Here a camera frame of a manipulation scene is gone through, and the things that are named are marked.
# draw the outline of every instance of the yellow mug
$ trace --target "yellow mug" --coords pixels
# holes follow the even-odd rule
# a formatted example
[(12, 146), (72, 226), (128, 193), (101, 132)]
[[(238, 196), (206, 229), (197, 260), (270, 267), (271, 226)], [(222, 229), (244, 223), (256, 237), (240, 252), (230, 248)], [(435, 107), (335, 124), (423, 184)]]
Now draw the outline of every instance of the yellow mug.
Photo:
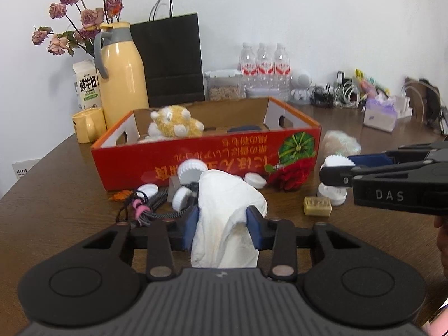
[(86, 109), (72, 116), (78, 143), (95, 142), (106, 132), (106, 122), (101, 107)]

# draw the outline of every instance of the red cardboard box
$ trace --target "red cardboard box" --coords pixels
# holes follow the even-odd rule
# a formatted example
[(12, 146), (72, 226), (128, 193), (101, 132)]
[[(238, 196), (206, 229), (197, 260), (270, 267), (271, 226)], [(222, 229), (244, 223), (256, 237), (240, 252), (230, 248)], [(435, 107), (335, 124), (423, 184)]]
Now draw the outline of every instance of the red cardboard box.
[[(139, 143), (152, 122), (152, 110), (139, 109), (129, 112), (93, 144), (93, 159), (105, 189), (137, 188), (145, 183), (166, 186), (179, 164), (190, 158), (201, 159), (209, 169), (244, 176), (248, 172), (266, 175), (268, 164), (317, 157), (319, 123), (278, 99), (183, 106), (203, 122), (201, 138)], [(261, 131), (227, 133), (245, 125), (257, 125)]]

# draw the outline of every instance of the plastic bag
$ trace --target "plastic bag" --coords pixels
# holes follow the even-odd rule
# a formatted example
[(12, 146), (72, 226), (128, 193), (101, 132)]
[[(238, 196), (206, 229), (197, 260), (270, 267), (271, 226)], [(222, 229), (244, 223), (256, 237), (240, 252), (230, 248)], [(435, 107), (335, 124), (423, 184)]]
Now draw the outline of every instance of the plastic bag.
[(322, 150), (325, 157), (330, 155), (359, 155), (361, 146), (355, 138), (348, 136), (343, 131), (327, 131), (322, 142)]

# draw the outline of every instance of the electrical outlet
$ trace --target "electrical outlet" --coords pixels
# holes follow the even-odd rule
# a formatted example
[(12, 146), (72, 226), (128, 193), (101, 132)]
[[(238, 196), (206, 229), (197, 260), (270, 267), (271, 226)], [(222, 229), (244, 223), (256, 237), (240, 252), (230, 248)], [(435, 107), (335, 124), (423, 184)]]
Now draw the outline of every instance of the electrical outlet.
[(17, 179), (22, 178), (40, 159), (26, 160), (13, 164)]

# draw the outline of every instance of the watermelon illustration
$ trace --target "watermelon illustration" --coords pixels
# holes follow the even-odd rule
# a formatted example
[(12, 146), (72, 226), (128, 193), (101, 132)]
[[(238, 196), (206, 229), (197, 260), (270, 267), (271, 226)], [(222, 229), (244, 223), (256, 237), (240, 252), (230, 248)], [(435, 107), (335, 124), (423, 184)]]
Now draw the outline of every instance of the watermelon illustration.
[(314, 138), (307, 132), (297, 132), (287, 138), (279, 149), (279, 164), (290, 165), (299, 159), (311, 158), (314, 151)]

